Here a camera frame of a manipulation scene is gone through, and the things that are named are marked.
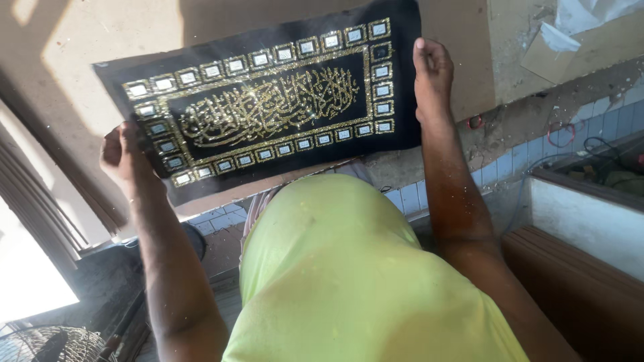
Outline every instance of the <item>arabic calligraphy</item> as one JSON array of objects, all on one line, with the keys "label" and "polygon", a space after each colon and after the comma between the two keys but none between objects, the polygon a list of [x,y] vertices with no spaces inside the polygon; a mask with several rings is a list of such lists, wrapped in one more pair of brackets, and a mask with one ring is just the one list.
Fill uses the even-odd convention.
[{"label": "arabic calligraphy", "polygon": [[357,101],[355,84],[349,71],[338,68],[244,84],[186,107],[179,124],[198,147],[269,138],[344,112]]}]

